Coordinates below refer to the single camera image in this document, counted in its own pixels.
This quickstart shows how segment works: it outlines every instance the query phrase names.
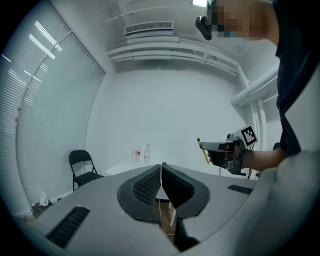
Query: window blind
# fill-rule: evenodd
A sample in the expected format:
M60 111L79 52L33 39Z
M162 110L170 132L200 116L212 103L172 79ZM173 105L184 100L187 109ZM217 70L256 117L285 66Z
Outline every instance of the window blind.
M87 121L104 74L73 34L46 57L23 99L17 162L32 204L72 191L69 154L84 148ZM79 168L77 175L82 174Z
M19 175L23 170L18 171L16 161L18 107L33 73L48 53L46 49L68 31L51 7L40 2L17 27L0 56L0 193L13 215L31 210Z

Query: floor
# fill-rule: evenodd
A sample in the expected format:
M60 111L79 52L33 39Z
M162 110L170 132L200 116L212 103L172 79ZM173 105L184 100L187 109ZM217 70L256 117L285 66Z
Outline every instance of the floor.
M174 243L175 241L175 232L176 232L176 223L177 223L177 217L175 218L173 225L170 226L170 221L172 218L172 215L174 213L174 207L171 206L171 209L169 209L169 203L168 202L160 202L160 209L159 210L159 201L155 202L154 209L159 213L160 216L160 226L162 228L162 231L167 234L167 238Z

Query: person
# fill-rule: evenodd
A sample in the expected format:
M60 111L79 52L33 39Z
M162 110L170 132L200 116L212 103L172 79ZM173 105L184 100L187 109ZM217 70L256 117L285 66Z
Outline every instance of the person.
M286 157L301 151L297 137L285 117L286 111L299 97L319 64L316 10L289 0L209 0L208 16L223 31L236 32L237 37L249 40L267 39L276 47L279 58L277 78L282 135L280 148L271 151L248 150L242 168L259 172L277 167Z

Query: black vent grille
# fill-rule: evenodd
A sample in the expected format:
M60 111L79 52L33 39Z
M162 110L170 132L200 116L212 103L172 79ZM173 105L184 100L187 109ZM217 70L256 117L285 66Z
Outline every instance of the black vent grille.
M64 248L81 223L85 220L89 209L76 206L72 211L46 236L51 242L57 246Z
M248 187L244 187L244 186L238 186L238 185L231 185L228 187L228 189L233 190L233 191L237 191L240 193L244 193L247 195L250 195L252 192L252 188L248 188Z
M160 172L156 170L134 184L133 194L141 202L153 207L159 188Z

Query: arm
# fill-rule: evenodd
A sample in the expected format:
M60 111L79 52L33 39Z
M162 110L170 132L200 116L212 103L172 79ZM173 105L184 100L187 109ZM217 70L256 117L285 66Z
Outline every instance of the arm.
M285 158L286 153L281 148L271 151L249 150L243 160L242 168L251 168L262 172L265 169L277 167Z

